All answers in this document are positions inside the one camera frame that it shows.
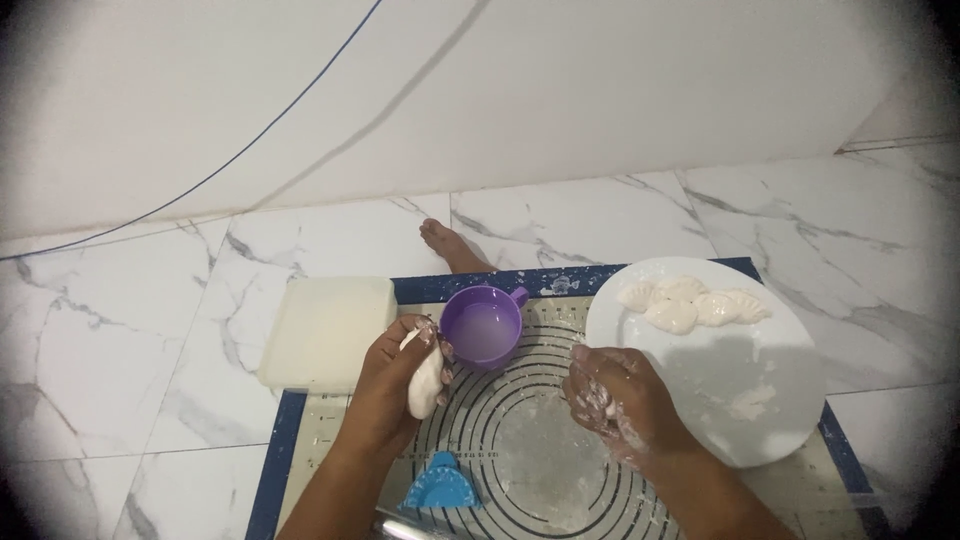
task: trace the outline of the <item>forearm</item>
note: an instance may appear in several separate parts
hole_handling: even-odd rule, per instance
[[[390,463],[334,443],[307,483],[277,540],[354,540],[370,531]]]
[[[664,458],[645,473],[690,540],[796,540],[736,472],[706,449]]]

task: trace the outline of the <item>cup handle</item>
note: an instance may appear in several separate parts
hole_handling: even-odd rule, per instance
[[[527,303],[527,300],[530,299],[530,293],[523,287],[517,287],[514,292],[510,293],[510,298],[514,299],[517,307],[523,307],[523,305]]]

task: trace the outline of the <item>blue dumpling mold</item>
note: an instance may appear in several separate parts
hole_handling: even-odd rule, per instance
[[[457,508],[481,506],[476,491],[459,469],[450,452],[437,452],[430,466],[420,473],[397,508]]]

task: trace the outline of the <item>leg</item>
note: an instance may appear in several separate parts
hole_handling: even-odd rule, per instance
[[[475,255],[459,234],[444,227],[436,219],[426,219],[420,225],[420,236],[426,245],[430,246],[437,255],[443,257],[450,267],[451,274],[467,274],[470,272],[494,272],[496,270],[480,257]]]

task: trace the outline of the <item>wire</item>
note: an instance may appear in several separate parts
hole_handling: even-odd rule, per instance
[[[247,146],[244,146],[244,147],[240,150],[240,152],[237,152],[237,153],[236,153],[232,158],[230,158],[226,163],[224,163],[223,165],[220,165],[220,166],[217,168],[217,170],[215,170],[215,171],[213,171],[212,173],[210,173],[209,176],[207,176],[207,177],[204,178],[203,180],[199,181],[196,185],[194,185],[193,187],[187,189],[186,191],[184,191],[183,193],[181,193],[180,195],[178,195],[175,199],[167,202],[166,204],[164,204],[164,205],[162,205],[162,206],[160,206],[160,207],[158,207],[158,208],[156,208],[156,209],[152,209],[152,210],[150,210],[149,212],[141,215],[140,217],[134,218],[134,219],[128,221],[127,223],[124,223],[123,225],[117,225],[117,226],[114,227],[113,229],[108,229],[108,230],[103,231],[103,232],[101,232],[101,233],[92,234],[92,235],[90,235],[90,236],[88,236],[88,237],[86,237],[86,238],[83,238],[83,239],[80,239],[80,240],[75,240],[75,241],[73,241],[73,242],[68,242],[68,243],[66,243],[66,244],[62,244],[62,245],[60,245],[60,246],[55,246],[55,247],[52,247],[52,248],[46,248],[46,249],[42,249],[42,250],[36,250],[36,251],[32,251],[32,252],[21,253],[21,254],[18,254],[18,255],[8,255],[8,256],[5,256],[5,257],[0,257],[0,261],[12,260],[12,259],[14,259],[14,258],[30,257],[30,256],[33,256],[33,255],[40,255],[40,254],[44,254],[44,253],[50,253],[50,252],[52,252],[52,251],[58,251],[58,250],[61,250],[61,249],[65,249],[65,248],[69,248],[69,247],[76,246],[77,244],[83,244],[84,242],[88,242],[88,241],[90,241],[90,240],[92,240],[92,239],[94,239],[94,238],[99,238],[100,236],[103,236],[103,235],[105,235],[105,234],[110,234],[110,233],[119,231],[119,230],[123,229],[124,227],[127,227],[128,225],[132,225],[132,224],[136,223],[137,221],[140,221],[141,219],[150,217],[150,216],[154,215],[155,213],[157,213],[157,212],[159,212],[159,211],[161,211],[161,210],[169,207],[170,205],[176,203],[176,201],[179,201],[179,200],[182,199],[183,197],[186,197],[187,195],[189,195],[190,193],[192,193],[194,189],[200,187],[200,186],[203,185],[203,184],[206,184],[207,181],[209,181],[209,180],[212,179],[213,177],[217,176],[217,175],[220,173],[220,171],[226,169],[231,163],[233,163],[234,161],[236,161],[237,158],[239,158],[240,156],[243,156],[243,154],[244,154],[245,152],[247,152],[248,150],[250,150],[250,148],[256,143],[256,141],[260,140],[260,137],[264,136],[267,132],[269,132],[269,131],[270,131],[270,128],[273,128],[274,124],[275,124],[277,121],[279,121],[279,119],[282,118],[283,115],[287,113],[287,111],[289,111],[290,109],[292,109],[293,106],[297,104],[297,102],[300,100],[300,98],[303,97],[303,96],[310,90],[310,88],[312,88],[313,85],[315,85],[315,84],[317,83],[317,81],[320,80],[320,78],[324,75],[324,73],[326,73],[326,70],[330,68],[330,65],[332,65],[332,64],[334,63],[334,61],[337,60],[337,57],[340,56],[340,53],[344,52],[344,49],[346,49],[346,48],[347,48],[347,45],[349,45],[350,42],[353,41],[353,37],[356,36],[358,32],[360,32],[360,29],[363,28],[363,25],[367,23],[367,19],[369,19],[370,16],[373,15],[373,12],[376,10],[377,6],[379,6],[379,5],[380,5],[380,2],[382,2],[382,1],[383,1],[383,0],[376,0],[376,2],[373,3],[373,7],[370,8],[370,10],[367,12],[366,15],[364,15],[363,20],[361,20],[361,21],[360,21],[360,24],[358,24],[357,27],[353,30],[353,32],[350,33],[350,36],[347,38],[346,41],[344,41],[344,44],[341,45],[339,49],[337,49],[336,54],[334,54],[334,55],[333,55],[333,58],[331,58],[330,61],[326,63],[326,65],[324,66],[324,69],[322,69],[322,70],[320,71],[320,73],[318,73],[317,76],[313,78],[313,81],[310,81],[310,84],[307,85],[306,88],[304,88],[303,91],[302,91],[300,94],[298,94],[297,97],[296,97],[292,102],[290,102],[290,105],[288,105],[288,106],[286,107],[286,109],[284,109],[276,118],[274,118],[274,120],[273,120],[272,122],[270,122],[269,124],[267,124],[267,127],[264,128],[263,131],[260,132],[259,135],[257,135],[256,137],[254,137],[252,141],[250,141],[249,143],[247,143]]]

